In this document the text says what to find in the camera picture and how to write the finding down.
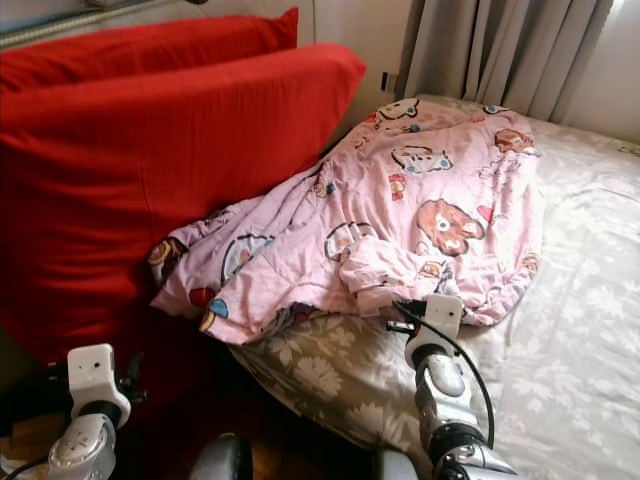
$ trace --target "black cable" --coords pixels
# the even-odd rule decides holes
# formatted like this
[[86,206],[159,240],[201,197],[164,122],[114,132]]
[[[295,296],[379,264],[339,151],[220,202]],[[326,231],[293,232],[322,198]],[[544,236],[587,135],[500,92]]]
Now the black cable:
[[469,357],[467,352],[465,352],[464,348],[462,348],[455,340],[449,338],[449,336],[442,333],[440,330],[433,327],[432,325],[429,325],[427,322],[422,320],[417,315],[414,315],[412,312],[407,310],[401,303],[393,302],[393,306],[406,317],[428,328],[433,333],[438,335],[440,338],[448,342],[455,349],[455,352],[462,355],[462,358],[464,358],[465,362],[467,362],[467,365],[469,365],[469,368],[471,369],[471,372],[473,373],[473,376],[475,377],[476,382],[478,382],[478,386],[480,387],[480,391],[482,392],[482,397],[484,398],[484,404],[487,408],[487,423],[489,424],[489,432],[487,434],[487,445],[489,445],[489,448],[493,448],[493,437],[494,437],[494,430],[495,430],[495,420],[493,418],[493,405],[491,403],[491,397],[489,396],[489,391],[487,390],[487,386],[485,385],[484,380],[482,379],[482,375],[480,375],[480,372],[478,371],[478,368],[473,363],[473,360],[471,360],[471,357]]
[[37,467],[38,465],[40,465],[41,463],[45,463],[47,460],[49,459],[49,457],[43,457],[39,460],[36,460],[34,462],[31,463],[25,463],[24,465],[22,465],[21,467],[16,468],[13,472],[11,472],[9,474],[9,476],[7,478],[5,478],[5,480],[14,480],[14,478],[16,478],[18,475],[20,475],[22,472],[29,470],[30,468],[33,467]]

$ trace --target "mattress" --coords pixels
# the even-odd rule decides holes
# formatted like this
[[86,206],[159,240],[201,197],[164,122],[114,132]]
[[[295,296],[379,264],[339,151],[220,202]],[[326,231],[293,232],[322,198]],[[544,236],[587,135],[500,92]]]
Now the mattress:
[[[428,99],[472,115],[481,109]],[[500,324],[463,327],[461,343],[494,401],[495,449],[520,474],[637,478],[640,147],[531,124],[543,155],[536,185],[546,201],[538,273]],[[357,316],[312,315],[232,352],[293,411],[363,447],[407,452],[429,478],[405,342]]]

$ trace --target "gray curtain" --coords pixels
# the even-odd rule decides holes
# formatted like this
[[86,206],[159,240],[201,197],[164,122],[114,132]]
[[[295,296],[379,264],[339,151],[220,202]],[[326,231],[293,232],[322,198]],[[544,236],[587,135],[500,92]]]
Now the gray curtain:
[[564,123],[613,0],[418,3],[398,96],[465,98]]

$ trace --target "pink blanket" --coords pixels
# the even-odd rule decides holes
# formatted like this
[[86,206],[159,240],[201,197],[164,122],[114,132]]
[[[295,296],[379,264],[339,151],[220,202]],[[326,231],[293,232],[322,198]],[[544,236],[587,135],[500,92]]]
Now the pink blanket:
[[498,322],[536,271],[543,201],[528,122],[485,111],[379,109],[314,169],[172,232],[148,259],[152,305],[233,344],[434,291],[458,295],[466,323]]

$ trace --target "red pillow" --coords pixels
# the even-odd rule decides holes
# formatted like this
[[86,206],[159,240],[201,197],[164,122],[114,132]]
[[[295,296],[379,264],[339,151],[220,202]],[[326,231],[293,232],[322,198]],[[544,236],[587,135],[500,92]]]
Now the red pillow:
[[105,30],[0,56],[0,93],[228,62],[296,47],[298,9]]
[[145,376],[167,363],[195,375],[184,339],[197,325],[150,314],[144,257],[311,166],[363,74],[346,48],[319,45],[5,95],[0,323],[43,360],[109,341],[119,359],[156,352]]

